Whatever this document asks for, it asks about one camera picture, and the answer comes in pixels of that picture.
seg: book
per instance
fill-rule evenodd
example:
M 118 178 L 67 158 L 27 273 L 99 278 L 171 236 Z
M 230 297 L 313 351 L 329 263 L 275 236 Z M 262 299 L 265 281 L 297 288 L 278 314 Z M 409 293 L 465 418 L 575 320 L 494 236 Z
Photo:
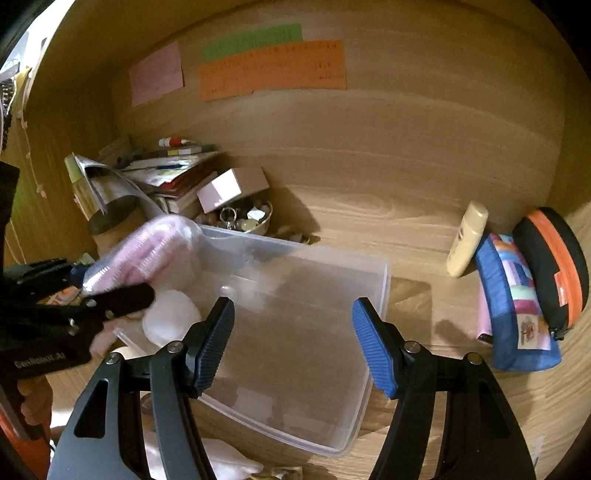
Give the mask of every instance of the book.
M 170 213 L 168 211 L 168 204 L 166 203 L 166 199 L 161 197 L 160 195 L 150 195 L 150 200 L 152 200 L 164 213 Z
M 178 212 L 178 215 L 184 216 L 185 218 L 190 218 L 191 220 L 194 219 L 199 213 L 201 213 L 203 209 L 201 208 L 201 204 L 199 200 L 196 200 L 191 205 L 188 205 L 183 210 Z
M 207 185 L 210 181 L 217 177 L 217 172 L 211 172 L 207 177 L 205 177 L 202 181 L 197 183 L 192 189 L 190 189 L 187 193 L 182 195 L 182 197 L 178 198 L 164 198 L 166 202 L 168 212 L 170 213 L 180 213 L 185 208 L 189 207 L 193 203 L 199 204 L 199 198 L 197 197 L 197 192 L 201 190 L 205 185 Z
M 157 164 L 157 161 L 154 161 L 156 159 L 139 160 L 137 162 L 149 163 L 141 164 L 141 168 L 130 165 L 122 170 L 122 174 L 148 194 L 159 193 L 168 197 L 180 197 L 213 172 L 214 165 L 208 160 L 217 155 L 219 152 L 209 152 L 193 155 L 194 158 L 183 161 L 174 157 L 172 163 L 162 164 Z

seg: black case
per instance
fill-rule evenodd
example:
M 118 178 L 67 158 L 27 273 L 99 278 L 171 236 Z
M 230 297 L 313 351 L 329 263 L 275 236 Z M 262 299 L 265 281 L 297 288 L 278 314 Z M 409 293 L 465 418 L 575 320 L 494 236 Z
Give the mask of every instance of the black case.
M 540 207 L 539 211 L 550 221 L 556 233 L 563 240 L 579 276 L 580 289 L 585 307 L 589 297 L 589 270 L 583 250 L 566 221 L 552 208 Z M 556 339 L 574 325 L 577 318 L 569 318 L 569 305 L 560 305 L 560 295 L 555 275 L 560 271 L 544 234 L 532 220 L 524 217 L 513 230 L 515 244 L 523 254 L 535 282 L 535 290 L 544 318 Z M 573 288 L 565 284 L 564 288 Z

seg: human hand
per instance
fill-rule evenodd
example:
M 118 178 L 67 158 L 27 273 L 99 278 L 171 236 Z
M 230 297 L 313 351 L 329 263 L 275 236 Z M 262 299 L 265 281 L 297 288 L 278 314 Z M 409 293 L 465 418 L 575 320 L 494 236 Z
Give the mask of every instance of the human hand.
M 21 412 L 29 425 L 45 424 L 51 420 L 53 390 L 44 375 L 19 380 L 18 391 L 25 397 Z

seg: wooden surface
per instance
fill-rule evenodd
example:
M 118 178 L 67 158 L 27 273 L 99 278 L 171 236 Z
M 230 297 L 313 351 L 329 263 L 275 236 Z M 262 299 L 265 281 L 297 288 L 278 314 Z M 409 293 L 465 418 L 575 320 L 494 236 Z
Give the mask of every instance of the wooden surface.
M 591 201 L 591 82 L 566 64 L 564 135 L 548 204 L 566 216 Z
M 129 133 L 145 147 L 175 134 L 215 142 L 228 153 L 224 165 L 264 168 L 272 186 L 275 226 L 292 223 L 316 233 L 324 245 L 390 261 L 388 320 L 404 336 L 434 353 L 486 354 L 473 340 L 478 276 L 453 280 L 445 273 L 444 259 L 469 200 L 484 202 L 496 231 L 506 232 L 546 201 L 555 169 L 562 168 L 564 139 L 570 139 L 572 152 L 581 148 L 577 134 L 570 132 L 584 132 L 580 124 L 589 122 L 589 113 L 565 114 L 575 101 L 565 96 L 571 84 L 566 75 L 576 68 L 550 23 L 525 0 L 471 2 L 475 6 L 317 0 L 255 4 L 189 27 L 213 13 L 213 8 L 191 6 L 197 3 L 206 4 L 166 4 L 177 15 L 160 23 L 155 19 L 164 7 L 152 0 L 141 7 L 137 1 L 123 6 L 115 0 L 74 5 L 31 91 L 31 110 L 46 125 L 38 141 L 51 142 L 54 130 L 64 131 L 56 152 L 48 155 L 48 170 L 57 169 L 63 145 L 74 144 L 74 135 L 66 134 L 73 127 L 62 127 L 59 120 L 91 127 L 95 109 L 103 112 L 104 132 L 86 132 L 90 139 L 76 144 L 89 155 L 117 133 Z M 238 3 L 220 4 L 217 11 Z M 181 4 L 189 10 L 179 9 Z M 141 20 L 140 11 L 145 12 Z M 179 11 L 186 15 L 179 18 Z M 302 24 L 305 40 L 345 42 L 349 90 L 258 92 L 199 102 L 195 70 L 203 45 L 292 22 Z M 185 30 L 173 35 L 180 28 Z M 126 68 L 171 38 L 180 44 L 186 87 L 131 109 Z M 69 49 L 73 54 L 66 57 L 63 52 Z M 94 79 L 91 86 L 80 81 L 87 78 Z M 578 81 L 584 89 L 580 76 Z M 85 103 L 49 110 L 52 88 L 68 85 Z M 111 90 L 112 105 L 103 85 Z M 561 178 L 576 176 L 576 155 L 570 155 Z M 48 224 L 58 224 L 50 212 L 44 213 Z M 588 250 L 591 212 L 583 209 L 570 221 Z M 589 414 L 590 407 L 580 400 L 591 388 L 588 328 L 584 314 L 576 335 L 563 343 L 563 363 L 552 371 L 498 374 L 531 453 L 539 456 L 539 478 L 564 455 Z M 92 366 L 51 377 L 56 410 L 67 414 L 91 372 Z M 422 478 L 434 472 L 442 400 Z M 195 412 L 205 435 L 223 438 L 268 466 L 303 464 L 307 478 L 361 479 L 373 467 L 394 406 L 375 391 L 353 451 L 341 459 L 281 445 L 201 404 Z
M 31 162 L 47 198 L 36 191 L 31 163 L 26 158 L 27 138 L 16 118 L 24 90 L 14 102 L 16 106 L 2 161 L 20 168 L 20 178 L 12 209 L 12 226 L 7 229 L 7 241 L 14 257 L 10 249 L 5 248 L 5 265 L 47 258 L 75 261 L 84 252 L 93 255 L 96 252 L 84 216 L 74 204 L 64 158 L 73 151 L 95 158 L 117 134 L 112 110 L 101 100 L 105 95 L 104 90 L 101 91 L 104 87 L 92 82 L 85 86 L 83 95 L 76 91 L 55 92 L 43 107 L 25 112 Z

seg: blue gripper pad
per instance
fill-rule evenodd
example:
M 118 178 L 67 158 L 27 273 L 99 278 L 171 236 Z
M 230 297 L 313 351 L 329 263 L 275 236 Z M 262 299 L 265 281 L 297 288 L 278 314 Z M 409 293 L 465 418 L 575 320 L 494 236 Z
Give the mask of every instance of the blue gripper pad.
M 394 361 L 388 352 L 390 334 L 368 299 L 353 302 L 353 328 L 363 350 L 375 386 L 388 398 L 394 398 L 398 384 L 394 377 Z

